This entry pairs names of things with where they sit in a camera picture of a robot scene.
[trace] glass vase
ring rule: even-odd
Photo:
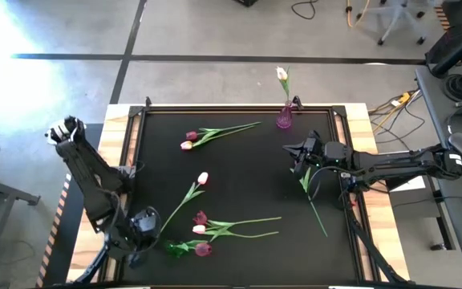
[[[287,100],[285,106],[279,112],[276,118],[276,125],[279,128],[289,128],[292,126],[292,102]]]

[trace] office chair wheel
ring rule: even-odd
[[[447,247],[445,246],[444,243],[435,244],[431,246],[431,250],[447,250]]]

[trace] chair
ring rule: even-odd
[[[386,1],[387,0],[380,0],[380,4],[384,5]],[[419,36],[418,41],[416,43],[420,45],[424,43],[425,38],[427,37],[427,33],[425,29],[422,28],[422,26],[415,19],[415,18],[422,18],[425,15],[424,11],[419,10],[420,8],[422,8],[422,6],[418,4],[410,3],[408,0],[394,0],[394,2],[395,2],[395,5],[393,6],[367,9],[368,14],[390,14],[393,16],[390,22],[390,26],[386,29],[386,32],[384,32],[383,37],[379,39],[377,44],[378,45],[384,44],[384,41],[390,34],[391,30],[395,27],[395,24],[399,21],[399,19],[401,19],[404,16],[411,24],[413,31],[417,34],[417,36]],[[411,14],[413,10],[418,11],[415,17]],[[358,13],[356,18],[360,19],[364,13],[365,13],[365,10],[363,10],[361,13]]]

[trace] gray floor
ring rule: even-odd
[[[347,28],[345,2],[320,0],[312,21],[295,16],[292,0],[259,0],[246,9],[231,0],[149,0],[133,53],[138,55],[252,55],[333,58],[422,59],[443,33],[432,10],[421,20],[428,40],[401,22],[383,47],[376,45],[388,19],[366,16]],[[0,1],[0,181],[43,196],[39,206],[17,204],[0,258],[35,257],[0,266],[0,285],[33,287],[67,171],[43,133],[66,115],[87,123],[103,121],[120,61],[7,59],[9,53],[122,54],[138,0]],[[353,1],[357,12],[362,1]],[[309,7],[299,9],[310,13]],[[190,63],[132,61],[119,103],[281,103],[274,68],[280,63]],[[364,102],[369,108],[416,88],[414,66],[358,64],[290,65],[292,91],[303,102]],[[409,108],[426,124],[405,140],[412,149],[437,142],[423,100]],[[418,124],[405,113],[394,126],[399,135]],[[377,140],[390,140],[383,134]],[[402,150],[395,141],[380,152]],[[412,279],[462,287],[462,255],[431,252],[439,241],[429,220],[398,220]]]

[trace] black floor stripe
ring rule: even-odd
[[[290,57],[290,56],[232,56],[232,55],[132,55],[133,61],[161,62],[244,62],[244,63],[324,63],[366,64],[385,63],[392,65],[422,65],[424,59],[372,59],[338,57]]]
[[[132,30],[129,32],[128,44],[126,44],[126,50],[124,51],[124,58],[120,63],[119,72],[113,86],[113,92],[111,92],[110,104],[118,104],[120,98],[120,92],[124,85],[124,78],[126,78],[126,72],[128,71],[129,60],[133,53],[133,47],[135,46],[136,36],[142,22],[142,14],[144,13],[145,3],[147,0],[140,0],[138,8],[136,9],[135,20],[133,20]]]
[[[16,53],[13,59],[43,60],[121,60],[123,55],[112,54],[55,54],[55,53]]]

